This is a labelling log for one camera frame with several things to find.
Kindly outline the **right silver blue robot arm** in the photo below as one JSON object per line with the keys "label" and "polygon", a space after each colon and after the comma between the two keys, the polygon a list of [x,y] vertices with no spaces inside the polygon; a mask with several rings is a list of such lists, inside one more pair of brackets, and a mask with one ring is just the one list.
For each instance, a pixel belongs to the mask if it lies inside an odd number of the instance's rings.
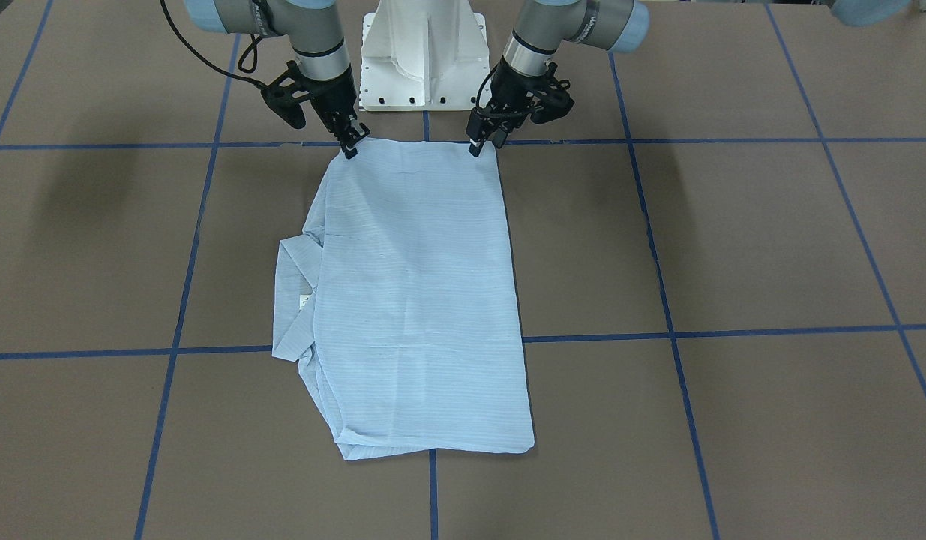
{"label": "right silver blue robot arm", "polygon": [[370,134],[357,114],[358,93],[347,43],[334,1],[186,1],[196,27],[209,33],[253,35],[256,42],[288,38],[295,55],[273,82],[261,82],[198,59],[259,90],[267,107],[291,128],[306,126],[309,102],[322,125],[338,141],[345,158]]}

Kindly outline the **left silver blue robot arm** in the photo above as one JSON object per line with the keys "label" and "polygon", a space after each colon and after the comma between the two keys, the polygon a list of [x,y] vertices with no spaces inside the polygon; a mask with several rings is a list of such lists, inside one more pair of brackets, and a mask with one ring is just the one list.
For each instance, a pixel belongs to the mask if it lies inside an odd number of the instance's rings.
{"label": "left silver blue robot arm", "polygon": [[556,78],[553,61],[562,42],[611,53],[637,50],[650,29],[640,1],[526,1],[504,47],[476,95],[466,126],[469,153],[500,149],[525,121],[562,119],[574,106],[571,83]]}

